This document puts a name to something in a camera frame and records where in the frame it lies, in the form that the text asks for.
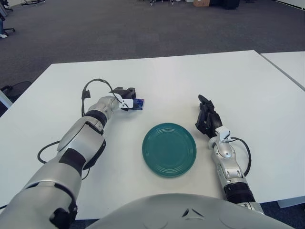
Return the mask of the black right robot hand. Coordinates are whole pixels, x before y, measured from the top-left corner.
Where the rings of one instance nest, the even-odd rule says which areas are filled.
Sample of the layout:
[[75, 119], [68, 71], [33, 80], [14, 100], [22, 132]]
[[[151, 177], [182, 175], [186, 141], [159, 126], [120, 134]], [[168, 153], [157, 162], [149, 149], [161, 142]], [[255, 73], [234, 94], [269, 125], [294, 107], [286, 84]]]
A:
[[198, 99], [200, 101], [200, 112], [195, 126], [202, 134], [213, 138], [216, 136], [216, 129], [223, 125], [222, 121], [219, 114], [214, 110], [214, 104], [211, 100], [203, 95], [198, 95]]

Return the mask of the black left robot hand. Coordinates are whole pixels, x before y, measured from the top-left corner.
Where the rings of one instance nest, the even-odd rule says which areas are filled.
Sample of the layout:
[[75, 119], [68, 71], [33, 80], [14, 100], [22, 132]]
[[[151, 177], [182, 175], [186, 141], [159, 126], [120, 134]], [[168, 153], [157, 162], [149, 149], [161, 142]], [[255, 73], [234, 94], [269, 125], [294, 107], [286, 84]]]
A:
[[119, 101], [119, 108], [124, 111], [143, 110], [144, 99], [136, 97], [135, 88], [116, 87], [110, 92]]

